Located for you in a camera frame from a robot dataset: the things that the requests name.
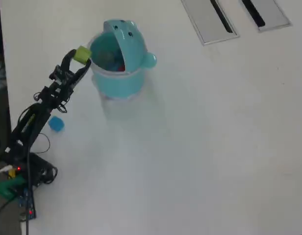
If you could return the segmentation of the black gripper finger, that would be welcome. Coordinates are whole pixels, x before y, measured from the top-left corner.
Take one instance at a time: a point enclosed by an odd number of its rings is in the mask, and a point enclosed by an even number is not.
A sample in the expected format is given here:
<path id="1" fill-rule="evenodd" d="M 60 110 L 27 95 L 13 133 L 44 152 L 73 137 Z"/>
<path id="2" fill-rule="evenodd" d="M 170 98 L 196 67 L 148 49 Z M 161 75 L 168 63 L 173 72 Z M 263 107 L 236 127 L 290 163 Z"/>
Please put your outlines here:
<path id="1" fill-rule="evenodd" d="M 71 79 L 71 84 L 76 85 L 88 72 L 90 66 L 91 66 L 91 60 L 87 60 L 85 66 L 77 70 L 77 72 L 74 74 L 74 76 Z"/>
<path id="2" fill-rule="evenodd" d="M 64 56 L 60 66 L 62 71 L 70 70 L 70 63 L 71 60 L 74 58 L 75 54 L 76 54 L 76 49 L 72 49 Z"/>

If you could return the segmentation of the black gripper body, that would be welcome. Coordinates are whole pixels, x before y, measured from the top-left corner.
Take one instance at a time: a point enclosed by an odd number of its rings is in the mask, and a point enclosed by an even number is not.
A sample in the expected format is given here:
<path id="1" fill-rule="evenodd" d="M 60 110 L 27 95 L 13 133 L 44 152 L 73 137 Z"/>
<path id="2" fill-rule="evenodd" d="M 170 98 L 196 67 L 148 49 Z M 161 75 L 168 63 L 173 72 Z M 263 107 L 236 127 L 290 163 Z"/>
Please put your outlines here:
<path id="1" fill-rule="evenodd" d="M 74 77 L 74 73 L 51 73 L 49 79 L 52 80 L 52 83 L 42 89 L 42 102 L 60 103 L 67 101 L 73 93 Z"/>

